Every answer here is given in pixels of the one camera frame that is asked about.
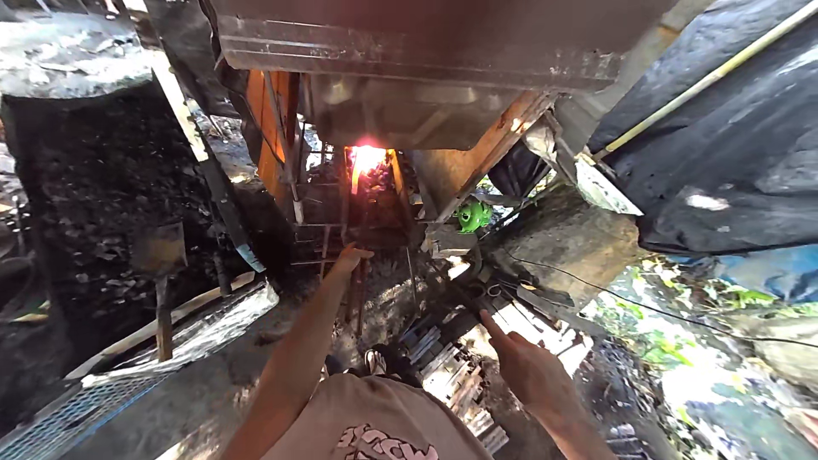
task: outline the electrical wire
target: electrical wire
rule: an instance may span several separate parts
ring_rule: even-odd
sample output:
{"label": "electrical wire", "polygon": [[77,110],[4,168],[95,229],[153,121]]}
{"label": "electrical wire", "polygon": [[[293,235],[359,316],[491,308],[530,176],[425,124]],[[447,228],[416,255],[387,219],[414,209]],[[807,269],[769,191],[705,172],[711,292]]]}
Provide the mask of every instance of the electrical wire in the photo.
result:
{"label": "electrical wire", "polygon": [[650,311],[653,311],[653,312],[656,312],[656,313],[659,313],[659,314],[663,314],[663,315],[669,316],[671,318],[680,319],[681,321],[685,321],[685,322],[689,322],[691,324],[696,324],[696,325],[699,325],[699,326],[702,326],[702,327],[706,327],[707,329],[712,329],[712,330],[720,332],[721,334],[724,334],[726,336],[730,336],[730,337],[732,337],[734,339],[750,340],[750,341],[756,341],[756,342],[781,342],[781,343],[785,343],[785,344],[804,345],[804,346],[808,346],[808,347],[812,347],[812,348],[818,348],[818,345],[813,345],[813,344],[809,344],[809,343],[806,343],[806,342],[801,342],[801,341],[798,341],[798,340],[776,339],[774,337],[737,336],[736,334],[733,334],[732,332],[725,331],[724,329],[721,329],[719,327],[711,326],[711,325],[709,325],[709,324],[707,324],[705,322],[696,321],[694,319],[688,319],[688,318],[685,318],[685,317],[683,317],[681,315],[678,315],[678,314],[669,313],[669,312],[663,311],[661,309],[650,307],[650,306],[645,305],[645,304],[640,304],[639,302],[635,302],[634,300],[630,300],[627,297],[622,297],[621,295],[617,294],[616,292],[611,291],[610,289],[604,288],[602,286],[597,286],[596,284],[594,284],[592,282],[587,282],[584,279],[578,277],[577,275],[575,275],[575,274],[573,274],[571,272],[567,272],[567,271],[563,270],[562,268],[557,268],[557,267],[551,266],[549,264],[542,264],[540,262],[532,262],[531,260],[520,259],[519,257],[514,257],[506,248],[502,248],[502,249],[506,252],[506,254],[508,254],[509,257],[511,257],[514,260],[517,260],[518,262],[523,262],[524,264],[539,265],[541,267],[546,267],[546,268],[550,268],[552,270],[556,270],[556,271],[558,271],[560,273],[564,273],[564,274],[576,279],[577,281],[583,282],[583,283],[587,284],[588,286],[595,287],[596,289],[599,289],[600,291],[605,291],[605,292],[609,293],[610,295],[613,295],[614,297],[618,297],[619,299],[625,300],[626,302],[630,302],[630,303],[632,303],[634,305],[639,305],[643,309],[648,309]]}

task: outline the green motor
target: green motor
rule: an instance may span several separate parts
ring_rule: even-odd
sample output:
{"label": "green motor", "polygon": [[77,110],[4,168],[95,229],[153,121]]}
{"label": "green motor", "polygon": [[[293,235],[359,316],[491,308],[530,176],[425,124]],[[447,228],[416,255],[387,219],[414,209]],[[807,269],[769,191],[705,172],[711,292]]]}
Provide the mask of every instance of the green motor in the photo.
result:
{"label": "green motor", "polygon": [[460,233],[474,233],[474,230],[487,226],[491,218],[492,207],[482,201],[464,203],[457,210],[457,220],[463,227]]}

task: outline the fire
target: fire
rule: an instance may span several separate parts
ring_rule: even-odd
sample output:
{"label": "fire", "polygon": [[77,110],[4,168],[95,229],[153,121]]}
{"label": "fire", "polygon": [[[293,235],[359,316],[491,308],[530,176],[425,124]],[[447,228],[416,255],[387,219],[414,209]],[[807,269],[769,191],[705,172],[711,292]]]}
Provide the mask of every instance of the fire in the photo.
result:
{"label": "fire", "polygon": [[353,162],[353,195],[357,195],[358,178],[361,174],[368,173],[377,168],[380,163],[386,160],[386,149],[361,146],[352,147],[350,160]]}

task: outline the printed graphic on shirt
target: printed graphic on shirt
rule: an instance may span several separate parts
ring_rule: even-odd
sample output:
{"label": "printed graphic on shirt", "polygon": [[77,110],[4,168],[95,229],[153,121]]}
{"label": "printed graphic on shirt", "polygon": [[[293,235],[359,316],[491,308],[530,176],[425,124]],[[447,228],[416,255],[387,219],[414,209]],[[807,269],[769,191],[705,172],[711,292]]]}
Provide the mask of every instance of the printed graphic on shirt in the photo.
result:
{"label": "printed graphic on shirt", "polygon": [[433,445],[424,453],[404,440],[371,428],[368,423],[344,430],[335,447],[351,449],[344,460],[438,460]]}

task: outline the blue mesh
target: blue mesh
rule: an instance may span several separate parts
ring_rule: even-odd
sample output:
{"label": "blue mesh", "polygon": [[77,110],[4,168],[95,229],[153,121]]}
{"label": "blue mesh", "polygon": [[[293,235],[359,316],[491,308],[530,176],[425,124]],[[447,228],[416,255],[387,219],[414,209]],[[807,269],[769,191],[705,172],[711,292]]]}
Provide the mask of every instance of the blue mesh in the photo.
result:
{"label": "blue mesh", "polygon": [[28,428],[0,445],[2,460],[56,458],[89,437],[169,374],[124,377],[81,389]]}

